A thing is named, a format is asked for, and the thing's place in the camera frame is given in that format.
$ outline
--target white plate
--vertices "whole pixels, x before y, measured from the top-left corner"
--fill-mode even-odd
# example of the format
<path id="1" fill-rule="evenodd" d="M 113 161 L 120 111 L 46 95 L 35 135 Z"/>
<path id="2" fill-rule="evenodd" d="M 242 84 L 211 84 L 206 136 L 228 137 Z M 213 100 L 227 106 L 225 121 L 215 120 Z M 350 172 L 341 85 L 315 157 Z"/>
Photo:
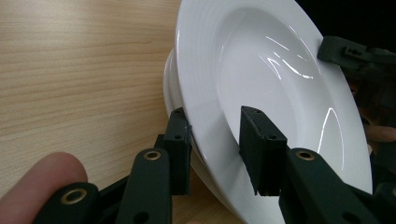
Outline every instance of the white plate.
<path id="1" fill-rule="evenodd" d="M 219 197 L 245 222 L 283 218 L 277 197 L 254 195 L 239 156 L 241 105 L 264 111 L 290 147 L 319 152 L 345 182 L 372 190 L 358 111 L 339 67 L 316 60 L 321 40 L 292 0 L 189 0 L 180 6 L 178 85 L 167 84 L 167 98 L 182 98 L 205 165 L 197 173 L 207 169 Z"/>

